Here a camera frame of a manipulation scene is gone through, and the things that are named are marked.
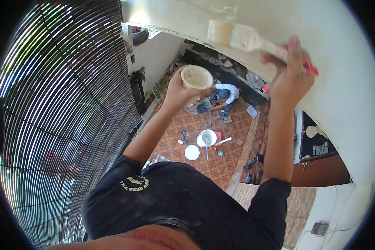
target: shirt logo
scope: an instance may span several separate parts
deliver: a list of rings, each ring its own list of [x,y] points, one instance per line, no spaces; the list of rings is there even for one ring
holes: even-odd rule
[[[139,178],[142,178],[143,180],[135,180],[133,177],[128,177],[126,178],[131,184],[128,184],[130,186],[127,186],[126,183],[124,181],[121,181],[121,186],[127,190],[127,191],[142,191],[143,189],[145,189],[146,187],[149,186],[150,184],[150,181],[149,179],[147,179],[146,177],[144,176],[138,176]]]

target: hand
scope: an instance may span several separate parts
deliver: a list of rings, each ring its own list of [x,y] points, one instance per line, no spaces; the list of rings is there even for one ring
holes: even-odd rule
[[[174,106],[178,109],[183,107],[187,101],[194,97],[208,94],[210,89],[197,90],[197,89],[185,89],[182,86],[181,71],[185,66],[181,66],[175,70],[170,79],[170,84],[168,85],[167,95],[165,97],[164,105]]]
[[[302,51],[297,36],[289,37],[289,43],[281,46],[288,51],[287,66],[268,53],[261,53],[260,61],[263,64],[273,63],[276,66],[276,75],[270,84],[271,104],[291,112],[313,86],[314,76],[302,73]]]

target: paintbrush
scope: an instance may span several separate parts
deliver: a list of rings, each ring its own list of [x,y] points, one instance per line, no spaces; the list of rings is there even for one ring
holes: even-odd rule
[[[207,32],[208,41],[234,49],[251,52],[262,50],[287,63],[287,50],[275,45],[260,36],[254,27],[245,24],[224,23],[210,20]],[[318,70],[311,63],[308,55],[302,54],[303,72],[307,75],[318,76]]]

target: navy t-shirt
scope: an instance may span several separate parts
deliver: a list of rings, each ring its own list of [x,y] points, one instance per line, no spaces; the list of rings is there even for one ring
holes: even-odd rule
[[[290,183],[264,182],[246,211],[189,164],[155,163],[142,175],[139,168],[121,156],[89,194],[82,219],[91,239],[168,224],[204,250],[282,248]]]

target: wooden door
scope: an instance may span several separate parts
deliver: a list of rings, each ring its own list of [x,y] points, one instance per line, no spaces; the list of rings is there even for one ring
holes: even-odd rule
[[[292,187],[325,187],[347,183],[350,183],[350,174],[339,155],[297,163],[291,179]]]

